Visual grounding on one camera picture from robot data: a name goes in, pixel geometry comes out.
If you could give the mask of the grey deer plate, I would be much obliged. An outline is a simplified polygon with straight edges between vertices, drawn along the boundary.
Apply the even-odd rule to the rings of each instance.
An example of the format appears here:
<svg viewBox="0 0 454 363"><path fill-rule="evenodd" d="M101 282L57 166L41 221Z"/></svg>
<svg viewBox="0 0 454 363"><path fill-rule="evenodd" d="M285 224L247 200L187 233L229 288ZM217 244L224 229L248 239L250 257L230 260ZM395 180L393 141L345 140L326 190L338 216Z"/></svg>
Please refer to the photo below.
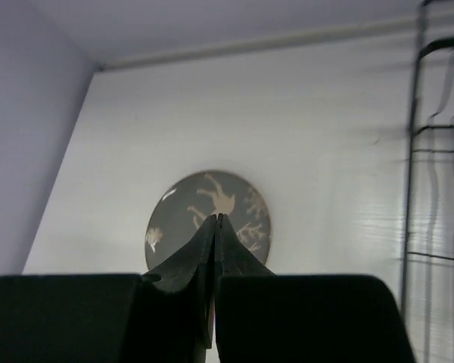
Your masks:
<svg viewBox="0 0 454 363"><path fill-rule="evenodd" d="M205 218L228 216L240 242L265 264L272 223L262 194L246 179L221 170L205 170L175 183L155 206L145 232L149 270L184 246Z"/></svg>

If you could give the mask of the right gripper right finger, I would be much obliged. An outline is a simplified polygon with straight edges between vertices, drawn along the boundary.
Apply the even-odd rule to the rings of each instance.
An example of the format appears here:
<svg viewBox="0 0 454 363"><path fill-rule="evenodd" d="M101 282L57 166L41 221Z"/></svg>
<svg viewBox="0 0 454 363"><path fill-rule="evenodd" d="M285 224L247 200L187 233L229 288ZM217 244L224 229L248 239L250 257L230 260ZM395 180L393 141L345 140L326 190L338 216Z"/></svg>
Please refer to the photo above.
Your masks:
<svg viewBox="0 0 454 363"><path fill-rule="evenodd" d="M221 362L260 362L267 341L268 311L262 283L275 274L240 242L225 214L214 234L216 348Z"/></svg>

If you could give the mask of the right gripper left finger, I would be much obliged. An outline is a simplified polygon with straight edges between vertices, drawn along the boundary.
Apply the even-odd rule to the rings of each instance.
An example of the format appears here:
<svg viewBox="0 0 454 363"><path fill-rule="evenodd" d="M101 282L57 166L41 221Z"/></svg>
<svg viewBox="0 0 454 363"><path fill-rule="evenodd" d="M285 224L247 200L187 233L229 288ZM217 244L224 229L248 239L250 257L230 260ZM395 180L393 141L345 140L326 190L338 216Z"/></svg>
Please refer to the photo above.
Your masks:
<svg viewBox="0 0 454 363"><path fill-rule="evenodd" d="M216 216L141 277L138 325L147 362L204 362L213 341Z"/></svg>

